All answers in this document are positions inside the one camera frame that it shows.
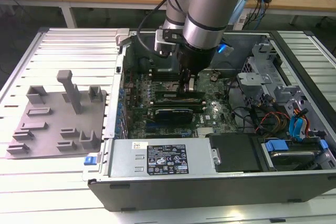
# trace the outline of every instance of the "motherboard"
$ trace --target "motherboard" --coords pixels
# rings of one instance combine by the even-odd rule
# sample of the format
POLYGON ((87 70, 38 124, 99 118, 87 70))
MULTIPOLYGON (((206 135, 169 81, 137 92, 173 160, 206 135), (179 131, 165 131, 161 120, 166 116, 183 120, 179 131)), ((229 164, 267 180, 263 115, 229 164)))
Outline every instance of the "motherboard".
POLYGON ((155 108, 157 103, 167 100, 160 100, 158 97, 161 94, 170 97, 177 93, 178 81, 157 81, 151 74, 137 75, 135 80, 133 75, 126 76, 124 88, 128 93, 128 138, 205 137, 216 132, 236 132, 237 124, 225 101, 227 84, 218 75, 211 71, 200 72, 195 81, 194 94, 197 94, 197 98, 184 96, 181 102, 188 105, 179 105, 182 107, 180 109, 174 105, 155 108), (187 116, 181 116, 181 113, 187 113, 187 116))

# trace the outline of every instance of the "table leg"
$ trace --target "table leg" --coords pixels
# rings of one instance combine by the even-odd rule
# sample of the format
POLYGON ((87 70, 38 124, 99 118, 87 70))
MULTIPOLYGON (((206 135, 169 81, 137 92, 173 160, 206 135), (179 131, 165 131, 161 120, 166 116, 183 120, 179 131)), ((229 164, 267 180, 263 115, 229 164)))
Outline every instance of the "table leg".
POLYGON ((62 9, 63 16, 65 19, 65 22, 67 23, 68 28, 76 28, 77 24, 76 24, 75 16, 73 15, 72 8, 68 6, 61 6, 60 8, 62 9))
POLYGON ((290 20, 289 24, 291 26, 295 25, 296 20, 298 19, 299 15, 292 16, 292 19, 290 20))

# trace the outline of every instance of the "electronic device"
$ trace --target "electronic device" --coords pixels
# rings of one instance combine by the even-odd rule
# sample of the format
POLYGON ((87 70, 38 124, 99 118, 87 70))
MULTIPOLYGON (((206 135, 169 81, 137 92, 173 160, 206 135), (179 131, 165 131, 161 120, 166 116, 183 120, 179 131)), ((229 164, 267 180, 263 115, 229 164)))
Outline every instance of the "electronic device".
MULTIPOLYGON (((155 31, 141 37, 153 45, 155 31)), ((83 172, 107 210, 303 202, 336 188, 336 112, 314 77, 332 55, 304 32, 224 37, 235 50, 184 93, 176 57, 148 54, 130 30, 119 43, 105 139, 83 172)))

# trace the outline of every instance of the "gray plastic base plate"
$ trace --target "gray plastic base plate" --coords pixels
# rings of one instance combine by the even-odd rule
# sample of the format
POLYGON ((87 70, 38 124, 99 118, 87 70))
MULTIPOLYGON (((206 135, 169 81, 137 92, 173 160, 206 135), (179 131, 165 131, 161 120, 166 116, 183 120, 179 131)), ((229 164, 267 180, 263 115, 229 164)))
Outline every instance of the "gray plastic base plate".
POLYGON ((101 92, 102 101, 91 102, 88 91, 80 91, 81 114, 76 114, 71 103, 65 102, 65 93, 62 92, 44 95, 44 104, 32 105, 28 102, 13 133, 6 158, 73 156, 98 152, 106 103, 106 91, 101 92))

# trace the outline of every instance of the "black panel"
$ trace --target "black panel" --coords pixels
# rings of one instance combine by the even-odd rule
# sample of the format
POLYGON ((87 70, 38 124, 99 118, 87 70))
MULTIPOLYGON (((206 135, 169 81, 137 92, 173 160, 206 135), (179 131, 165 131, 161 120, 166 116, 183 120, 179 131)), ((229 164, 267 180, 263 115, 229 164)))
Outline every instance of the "black panel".
POLYGON ((161 179, 131 181, 128 189, 110 189, 113 183, 95 181, 88 186, 109 211, 304 202, 336 188, 336 181, 328 180, 327 174, 236 174, 230 178, 189 180, 158 177, 161 179))
POLYGON ((217 149, 221 164, 216 165, 218 173, 261 172, 259 158, 248 134, 225 133, 211 135, 211 148, 217 149))

